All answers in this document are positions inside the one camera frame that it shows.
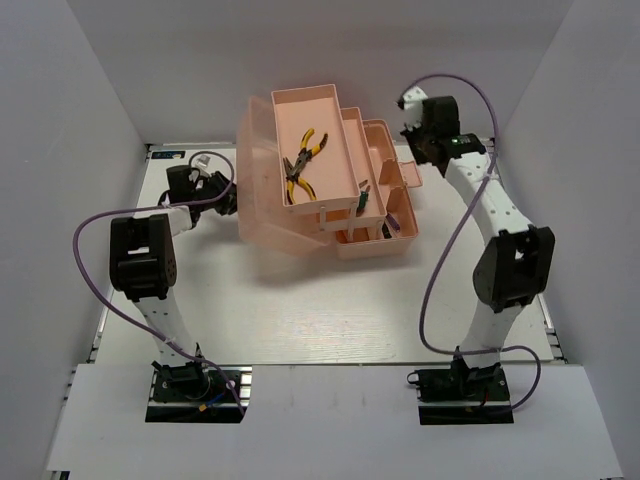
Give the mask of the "yellow-handled cutting pliers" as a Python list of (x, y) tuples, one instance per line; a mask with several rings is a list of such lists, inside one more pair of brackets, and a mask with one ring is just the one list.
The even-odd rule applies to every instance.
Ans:
[(315, 201), (317, 195), (314, 188), (301, 177), (301, 173), (305, 169), (308, 159), (306, 157), (299, 157), (294, 164), (292, 164), (287, 157), (284, 157), (282, 161), (285, 171), (286, 199), (288, 203), (290, 205), (295, 204), (294, 190), (296, 186), (301, 187), (311, 201)]

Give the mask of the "yellow long-nose pliers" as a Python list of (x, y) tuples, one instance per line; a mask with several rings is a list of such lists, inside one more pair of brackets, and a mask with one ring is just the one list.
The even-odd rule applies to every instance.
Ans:
[(317, 145), (313, 147), (308, 146), (309, 140), (314, 134), (315, 134), (315, 130), (313, 128), (308, 129), (304, 133), (300, 142), (300, 150), (294, 163), (291, 163), (291, 161), (288, 158), (283, 159), (285, 174), (288, 180), (296, 182), (301, 172), (306, 167), (307, 163), (310, 162), (316, 155), (318, 155), (325, 148), (328, 142), (327, 133), (323, 135), (322, 139)]

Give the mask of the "pink plastic toolbox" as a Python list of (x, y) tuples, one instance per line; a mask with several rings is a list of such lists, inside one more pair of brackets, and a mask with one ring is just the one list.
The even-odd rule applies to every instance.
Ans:
[[(282, 159), (295, 162), (310, 128), (315, 134), (309, 147), (328, 134), (325, 148), (301, 173), (317, 199), (296, 186), (290, 205)], [(297, 256), (335, 247), (338, 258), (348, 260), (400, 255), (419, 235), (410, 194), (422, 184), (416, 163), (400, 159), (385, 121), (341, 106), (332, 84), (251, 97), (237, 131), (236, 168), (239, 234), (247, 243)], [(365, 179), (369, 199), (357, 216)], [(399, 232), (387, 214), (398, 221)], [(391, 239), (383, 237), (384, 224)]]

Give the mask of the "purple-handled small screwdriver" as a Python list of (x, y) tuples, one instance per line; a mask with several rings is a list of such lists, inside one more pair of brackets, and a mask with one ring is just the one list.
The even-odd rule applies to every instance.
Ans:
[(391, 214), (387, 214), (386, 215), (386, 220), (387, 223), (396, 231), (399, 232), (401, 230), (401, 226), (398, 223), (398, 221), (391, 215)]

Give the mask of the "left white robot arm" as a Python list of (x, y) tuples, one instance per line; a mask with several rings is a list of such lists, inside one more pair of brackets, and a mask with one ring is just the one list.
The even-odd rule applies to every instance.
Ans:
[(188, 398), (199, 399), (211, 387), (211, 374), (193, 364), (200, 356), (182, 318), (173, 287), (177, 260), (173, 238), (193, 229), (207, 210), (232, 215), (237, 211), (237, 187), (222, 172), (179, 165), (166, 170), (168, 189), (160, 208), (147, 217), (117, 217), (110, 224), (109, 274), (115, 290), (142, 314), (154, 332), (160, 370), (182, 368), (177, 387)]

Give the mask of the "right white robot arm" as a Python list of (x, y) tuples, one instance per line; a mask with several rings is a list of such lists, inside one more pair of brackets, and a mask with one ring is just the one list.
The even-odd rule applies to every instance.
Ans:
[(472, 274), (477, 306), (453, 354), (465, 365), (451, 374), (453, 390), (472, 399), (486, 389), (485, 371), (500, 363), (517, 317), (545, 290), (555, 236), (516, 207), (496, 174), (493, 154), (475, 134), (461, 132), (454, 97), (424, 99), (420, 120), (401, 134), (415, 161), (433, 165), (456, 190), (483, 238), (484, 250)]

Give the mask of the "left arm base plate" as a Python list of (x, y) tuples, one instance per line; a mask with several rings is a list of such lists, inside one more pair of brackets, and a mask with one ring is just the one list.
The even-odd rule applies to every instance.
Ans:
[(146, 423), (239, 424), (243, 420), (235, 395), (247, 411), (250, 402), (252, 368), (223, 367), (220, 373), (202, 367), (196, 372), (192, 364), (160, 368), (154, 364)]

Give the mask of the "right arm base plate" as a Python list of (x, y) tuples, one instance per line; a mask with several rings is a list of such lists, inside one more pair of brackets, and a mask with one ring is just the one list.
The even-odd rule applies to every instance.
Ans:
[(500, 363), (469, 368), (455, 356), (447, 368), (410, 372), (416, 388), (419, 421), (423, 426), (490, 425), (514, 422), (511, 397)]

